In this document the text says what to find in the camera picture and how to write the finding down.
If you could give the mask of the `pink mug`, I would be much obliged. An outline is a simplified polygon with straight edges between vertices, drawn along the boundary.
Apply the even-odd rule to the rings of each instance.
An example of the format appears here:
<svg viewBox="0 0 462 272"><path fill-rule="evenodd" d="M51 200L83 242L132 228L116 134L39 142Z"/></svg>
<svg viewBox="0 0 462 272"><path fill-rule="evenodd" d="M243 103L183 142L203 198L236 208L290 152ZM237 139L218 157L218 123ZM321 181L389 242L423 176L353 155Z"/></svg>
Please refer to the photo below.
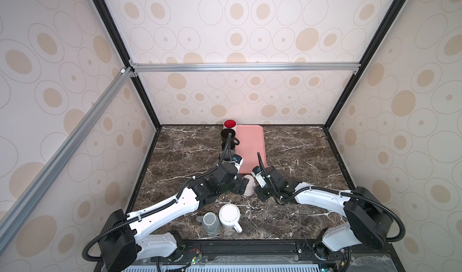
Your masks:
<svg viewBox="0 0 462 272"><path fill-rule="evenodd" d="M248 180L243 196L250 197L255 193L255 178L251 175L245 175L243 178Z"/></svg>

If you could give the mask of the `black mug white rim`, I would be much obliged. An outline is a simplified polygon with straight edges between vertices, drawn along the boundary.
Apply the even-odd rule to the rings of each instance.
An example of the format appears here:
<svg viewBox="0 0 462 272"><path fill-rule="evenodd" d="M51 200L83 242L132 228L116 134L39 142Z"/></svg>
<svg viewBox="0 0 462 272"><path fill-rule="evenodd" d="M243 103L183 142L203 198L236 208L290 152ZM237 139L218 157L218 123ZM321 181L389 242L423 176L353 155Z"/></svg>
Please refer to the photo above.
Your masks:
<svg viewBox="0 0 462 272"><path fill-rule="evenodd" d="M224 151L226 147L226 142L223 142L221 144L221 150ZM235 142L232 140L228 146L227 146L231 151L235 152Z"/></svg>

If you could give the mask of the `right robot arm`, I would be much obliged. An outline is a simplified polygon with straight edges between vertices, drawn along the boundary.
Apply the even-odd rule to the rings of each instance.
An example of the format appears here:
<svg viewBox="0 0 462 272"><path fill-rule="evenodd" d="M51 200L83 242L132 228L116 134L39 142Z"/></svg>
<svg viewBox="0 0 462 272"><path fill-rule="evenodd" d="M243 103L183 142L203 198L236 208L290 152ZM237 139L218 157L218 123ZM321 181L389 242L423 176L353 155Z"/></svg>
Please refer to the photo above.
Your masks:
<svg viewBox="0 0 462 272"><path fill-rule="evenodd" d="M331 252L364 244L381 249L386 242L393 217L369 192L358 187L355 190L332 190L305 182L287 181L274 167L254 167L251 172L256 181L256 194L263 202L273 197L281 204L310 205L337 213L347 219L334 228L320 232L312 250L324 259Z"/></svg>

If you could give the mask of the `white mug red inside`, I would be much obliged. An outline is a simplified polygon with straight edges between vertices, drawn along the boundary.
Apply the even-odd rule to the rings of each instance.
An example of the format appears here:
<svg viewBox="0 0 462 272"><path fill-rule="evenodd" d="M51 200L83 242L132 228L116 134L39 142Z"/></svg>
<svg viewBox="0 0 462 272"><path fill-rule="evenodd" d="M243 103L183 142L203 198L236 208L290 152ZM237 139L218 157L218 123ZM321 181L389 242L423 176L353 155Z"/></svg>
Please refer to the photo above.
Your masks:
<svg viewBox="0 0 462 272"><path fill-rule="evenodd" d="M233 129L233 130L236 130L237 129L237 121L235 121L234 119L226 119L224 122L223 122L223 127L225 129Z"/></svg>

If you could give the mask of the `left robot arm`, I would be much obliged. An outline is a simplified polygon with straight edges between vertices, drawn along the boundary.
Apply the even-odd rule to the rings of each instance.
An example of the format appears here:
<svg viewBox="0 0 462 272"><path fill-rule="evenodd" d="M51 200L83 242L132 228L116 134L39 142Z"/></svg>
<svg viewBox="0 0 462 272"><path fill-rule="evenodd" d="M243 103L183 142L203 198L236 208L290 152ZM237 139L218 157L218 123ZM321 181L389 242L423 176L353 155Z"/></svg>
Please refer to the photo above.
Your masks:
<svg viewBox="0 0 462 272"><path fill-rule="evenodd" d="M224 161L203 177L186 182L180 192L151 207L109 215L101 233L86 245L83 258L103 262L108 272L121 272L136 260L181 257L185 244L177 232L153 235L158 228L214 203L222 194L243 194L248 180L239 174L243 160Z"/></svg>

